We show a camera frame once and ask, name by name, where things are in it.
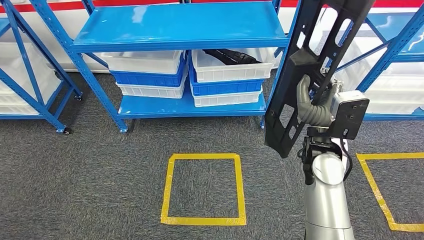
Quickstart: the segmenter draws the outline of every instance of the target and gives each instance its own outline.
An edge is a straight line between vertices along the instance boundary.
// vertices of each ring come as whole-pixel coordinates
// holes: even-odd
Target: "robotic hand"
[[[335,80],[318,104],[313,105],[310,85],[310,77],[304,75],[296,88],[298,116],[310,125],[303,148],[297,153],[303,163],[306,184],[304,239],[354,240],[343,183],[352,169],[352,159],[343,136],[335,138],[324,134],[336,121],[336,109],[342,105],[349,105],[351,109],[358,108],[357,105],[364,107],[369,100],[359,91],[340,92],[343,85]],[[347,158],[350,163],[346,172]]]

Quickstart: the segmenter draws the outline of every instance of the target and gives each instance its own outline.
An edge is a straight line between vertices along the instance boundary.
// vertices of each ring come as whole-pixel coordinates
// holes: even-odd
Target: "shelf caster wheel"
[[[70,135],[70,134],[72,134],[72,132],[73,132],[72,129],[70,129],[69,127],[65,127],[62,134],[63,135]]]

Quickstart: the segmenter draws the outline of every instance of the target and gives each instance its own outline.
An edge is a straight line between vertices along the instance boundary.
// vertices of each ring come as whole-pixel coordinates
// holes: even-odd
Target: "black object in bin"
[[[256,60],[256,58],[239,51],[233,51],[228,49],[204,49],[208,55],[218,59],[225,65],[241,65],[241,64],[261,64],[262,62]]]

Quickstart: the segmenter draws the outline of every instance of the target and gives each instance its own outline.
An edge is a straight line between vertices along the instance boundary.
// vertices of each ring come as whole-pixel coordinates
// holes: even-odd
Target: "gray carpet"
[[[263,145],[259,117],[168,118],[128,121],[121,134],[81,76],[84,91],[60,120],[57,135],[44,120],[0,121],[0,239],[2,240],[299,240],[304,234],[303,173],[293,151],[280,159]],[[120,90],[97,78],[115,104]],[[271,81],[264,85],[270,89]],[[359,153],[424,152],[422,121],[364,122],[349,145]],[[295,150],[299,149],[299,139]],[[168,159],[173,153],[237,153],[246,226],[160,223]],[[399,223],[424,223],[424,159],[369,162]],[[391,231],[356,160],[346,182],[359,240],[418,240],[424,233]],[[237,216],[230,160],[177,160],[169,216]]]

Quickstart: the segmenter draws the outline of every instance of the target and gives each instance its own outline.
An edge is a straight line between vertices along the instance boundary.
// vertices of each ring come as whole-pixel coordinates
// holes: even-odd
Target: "red stripe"
[[[247,2],[247,1],[263,1],[263,0],[193,0],[194,3],[211,3],[211,2]],[[104,6],[126,6],[126,5],[147,5],[147,4],[165,4],[175,3],[176,0],[95,0],[94,5],[97,7]],[[282,7],[296,7],[297,0],[282,0]],[[375,8],[419,8],[423,4],[422,0],[376,0]],[[81,1],[69,2],[52,2],[48,4],[53,11],[84,9]],[[31,4],[17,4],[16,9],[21,12],[35,12]],[[3,7],[0,7],[0,13],[4,13]]]

